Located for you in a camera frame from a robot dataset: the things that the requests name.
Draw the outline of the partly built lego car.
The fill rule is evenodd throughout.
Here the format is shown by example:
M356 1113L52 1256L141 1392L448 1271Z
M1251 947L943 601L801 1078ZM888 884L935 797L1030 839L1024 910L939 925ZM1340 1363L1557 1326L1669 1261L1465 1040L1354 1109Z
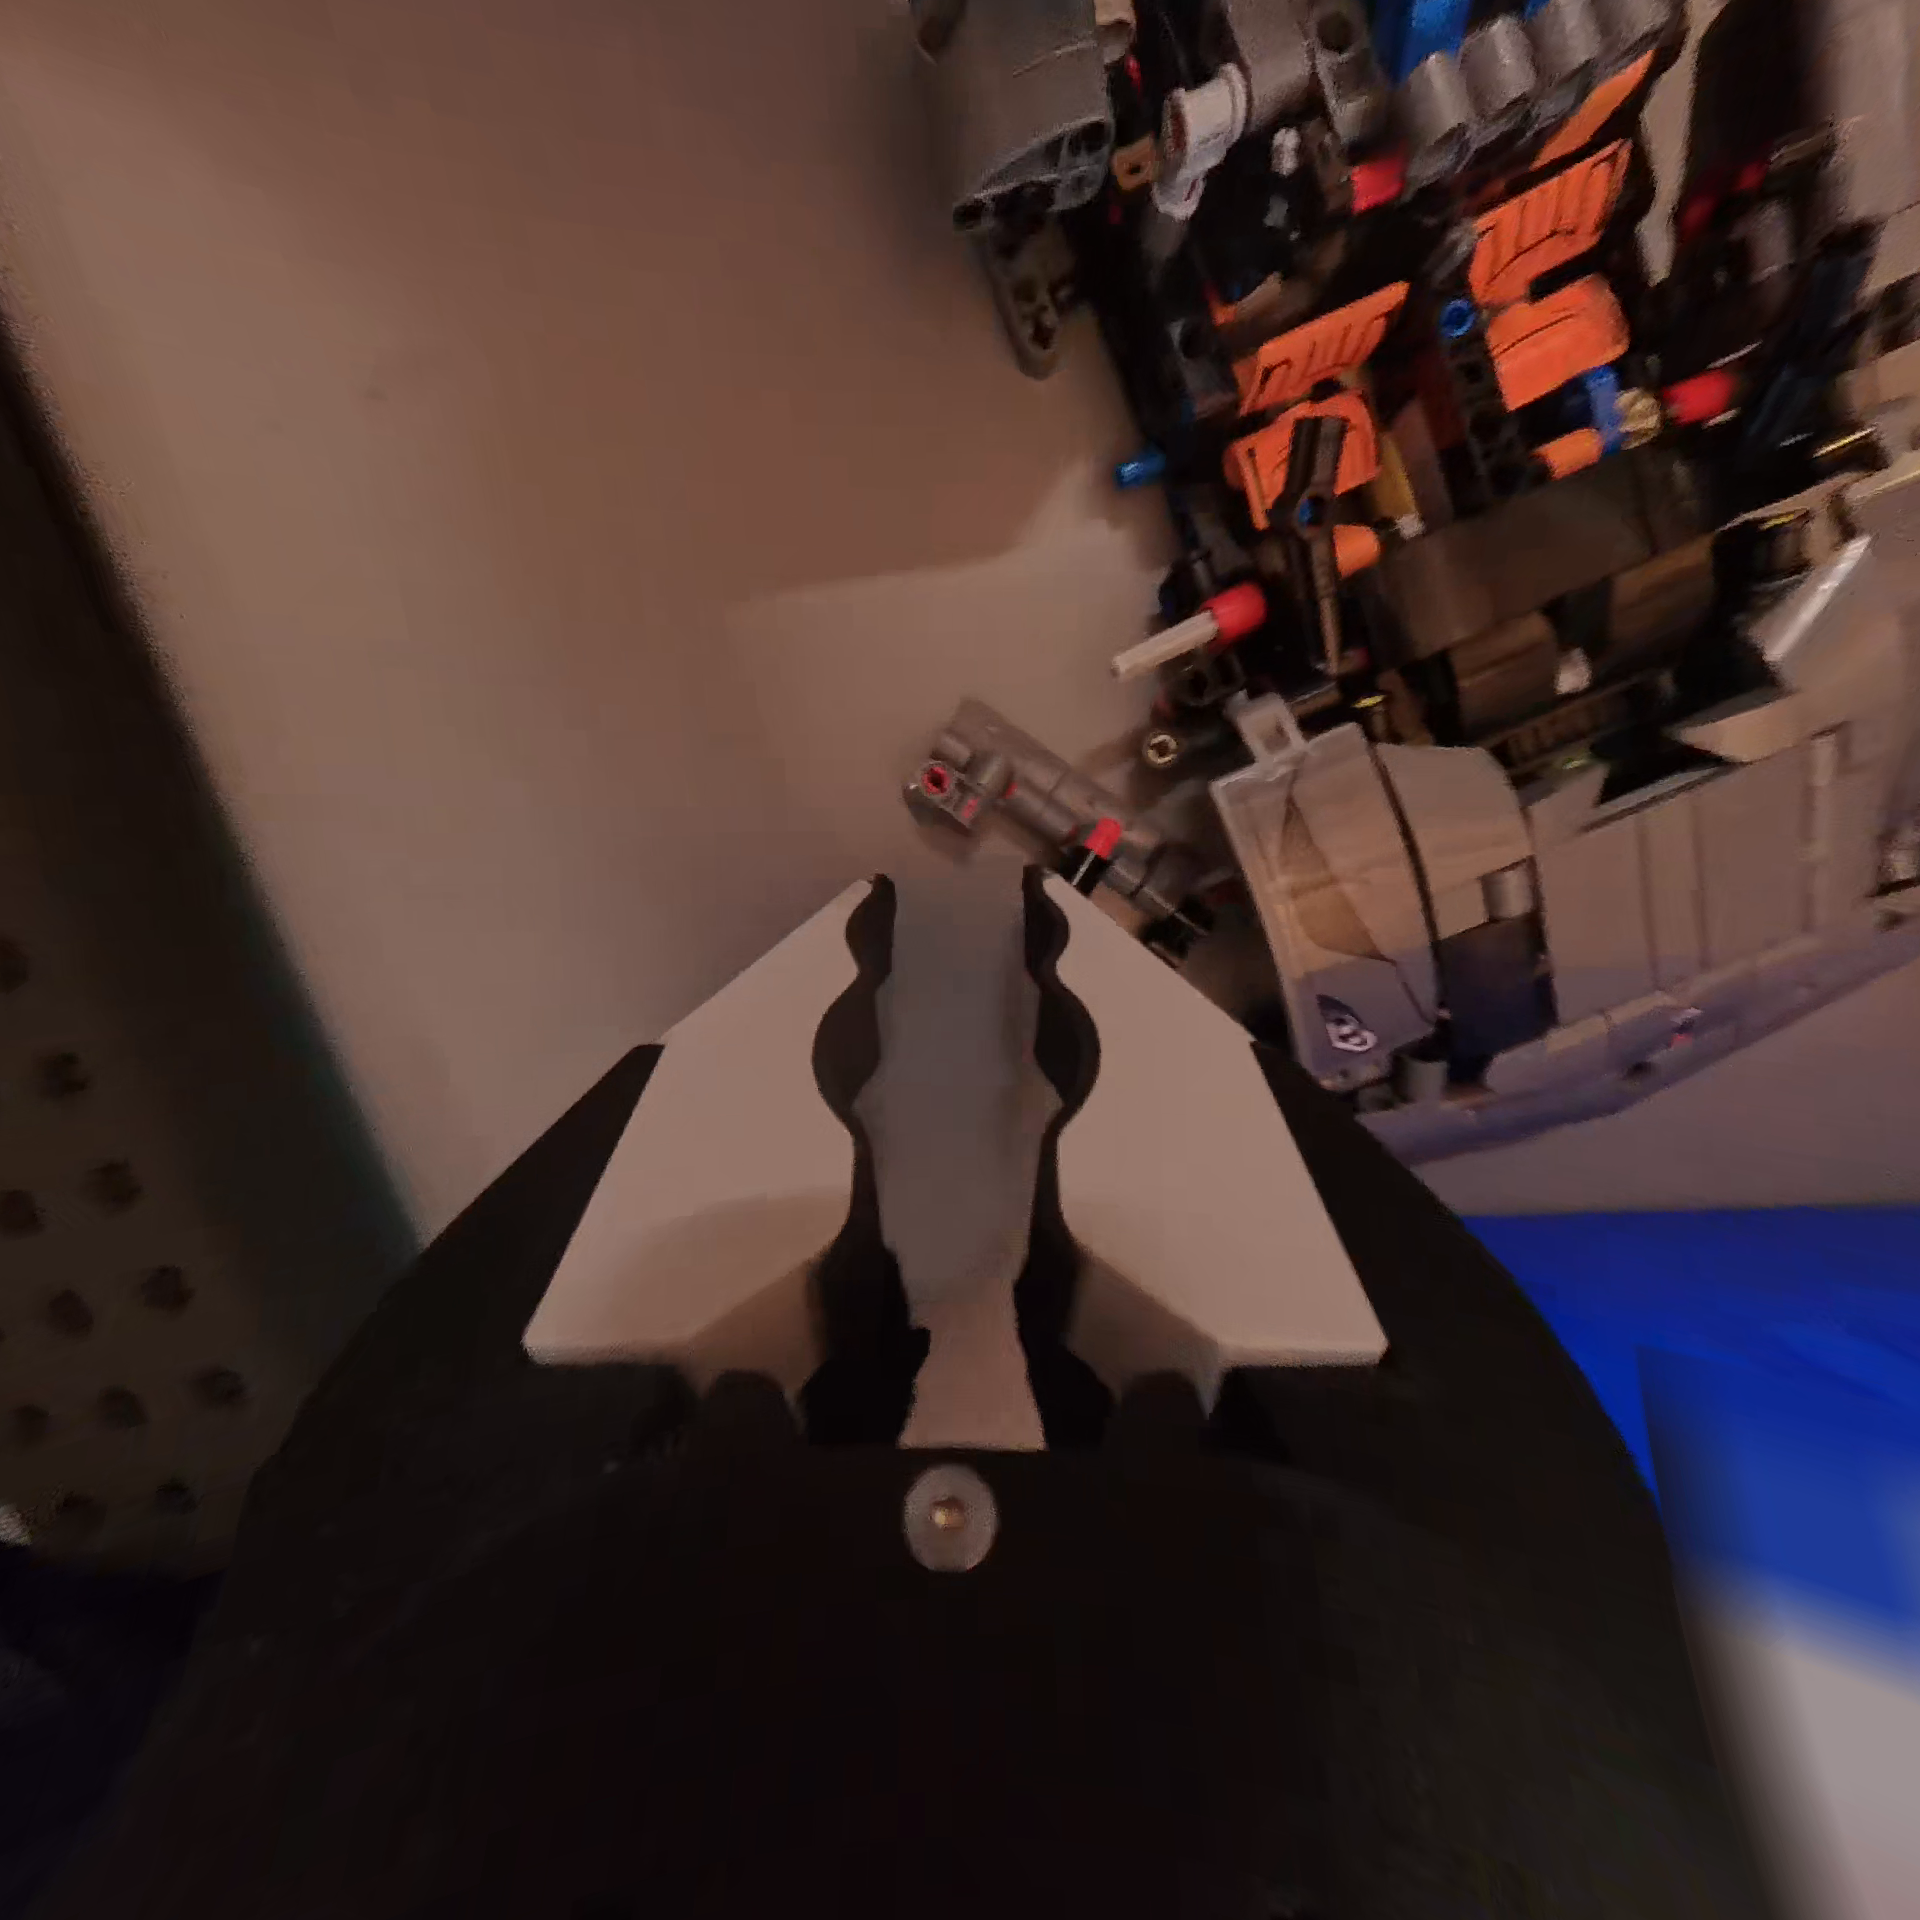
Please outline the partly built lego car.
M1915 955L1915 3L907 3L1175 542L1145 781L1406 1164Z

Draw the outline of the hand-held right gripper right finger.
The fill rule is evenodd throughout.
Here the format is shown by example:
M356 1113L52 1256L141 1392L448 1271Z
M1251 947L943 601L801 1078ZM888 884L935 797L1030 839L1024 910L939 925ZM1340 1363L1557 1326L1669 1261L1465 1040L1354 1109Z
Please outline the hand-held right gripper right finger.
M1253 1037L1063 875L1022 873L1034 1068L1056 1099L1019 1265L1044 1406L1374 1367L1386 1331Z

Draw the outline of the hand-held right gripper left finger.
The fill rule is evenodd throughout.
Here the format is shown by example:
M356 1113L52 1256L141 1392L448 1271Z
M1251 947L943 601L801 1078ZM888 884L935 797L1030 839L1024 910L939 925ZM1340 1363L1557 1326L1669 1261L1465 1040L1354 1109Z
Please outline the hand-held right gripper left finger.
M662 1035L524 1331L541 1367L644 1363L708 1390L828 1355L820 1271L856 1212L898 891L854 882Z

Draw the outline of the black dotted edge pad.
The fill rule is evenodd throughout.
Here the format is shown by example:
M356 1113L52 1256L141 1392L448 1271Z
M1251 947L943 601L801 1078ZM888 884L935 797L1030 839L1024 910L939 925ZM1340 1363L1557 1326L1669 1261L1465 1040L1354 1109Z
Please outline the black dotted edge pad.
M1 947L4 1531L204 1572L420 1240L11 324Z

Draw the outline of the blue plastic bin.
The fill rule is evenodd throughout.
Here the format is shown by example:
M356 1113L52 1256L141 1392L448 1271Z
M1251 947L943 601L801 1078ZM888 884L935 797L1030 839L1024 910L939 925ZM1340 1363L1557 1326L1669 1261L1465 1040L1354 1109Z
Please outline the blue plastic bin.
M1918 1212L1471 1215L1693 1582L1918 1620Z

